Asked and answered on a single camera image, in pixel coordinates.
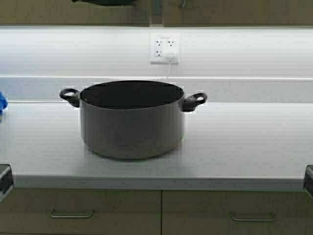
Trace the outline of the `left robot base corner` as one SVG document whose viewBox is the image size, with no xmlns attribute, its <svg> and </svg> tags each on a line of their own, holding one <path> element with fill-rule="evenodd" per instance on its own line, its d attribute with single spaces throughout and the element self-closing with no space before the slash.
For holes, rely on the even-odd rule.
<svg viewBox="0 0 313 235">
<path fill-rule="evenodd" d="M 0 201 L 14 188 L 12 169 L 9 164 L 0 164 Z"/>
</svg>

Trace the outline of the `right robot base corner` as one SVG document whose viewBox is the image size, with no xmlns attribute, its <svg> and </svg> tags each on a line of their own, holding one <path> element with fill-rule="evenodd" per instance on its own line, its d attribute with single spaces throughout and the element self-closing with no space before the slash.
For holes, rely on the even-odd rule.
<svg viewBox="0 0 313 235">
<path fill-rule="evenodd" d="M 313 197 L 313 165 L 306 167 L 303 188 L 310 197 Z"/>
</svg>

